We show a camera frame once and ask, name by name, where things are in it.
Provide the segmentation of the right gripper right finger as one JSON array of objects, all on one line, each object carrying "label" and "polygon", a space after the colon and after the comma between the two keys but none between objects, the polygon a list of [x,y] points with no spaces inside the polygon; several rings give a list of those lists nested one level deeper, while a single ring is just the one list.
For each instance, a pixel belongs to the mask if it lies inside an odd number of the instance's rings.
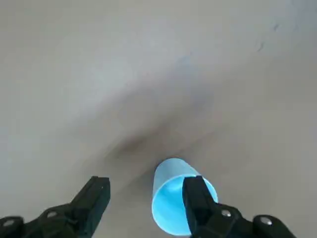
[{"label": "right gripper right finger", "polygon": [[295,238],[278,218],[266,214],[245,219],[232,206],[212,198],[202,176],[186,177],[182,188],[192,238]]}]

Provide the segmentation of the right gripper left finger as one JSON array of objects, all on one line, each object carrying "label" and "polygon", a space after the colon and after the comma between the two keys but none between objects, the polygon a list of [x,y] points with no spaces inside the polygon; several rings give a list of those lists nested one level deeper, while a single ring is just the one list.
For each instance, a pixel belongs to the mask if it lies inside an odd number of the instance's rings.
[{"label": "right gripper left finger", "polygon": [[93,176],[71,202],[45,210],[25,222],[21,216],[0,219],[2,238],[91,238],[110,201],[109,178]]}]

